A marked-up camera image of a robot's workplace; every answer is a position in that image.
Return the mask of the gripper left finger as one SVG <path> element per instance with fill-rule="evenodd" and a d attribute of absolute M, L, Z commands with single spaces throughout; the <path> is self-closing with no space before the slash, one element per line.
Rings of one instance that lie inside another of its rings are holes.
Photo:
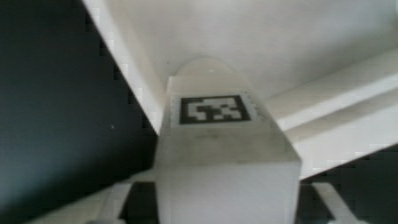
<path fill-rule="evenodd" d="M 153 182 L 114 185 L 98 217 L 87 224 L 160 224 Z"/>

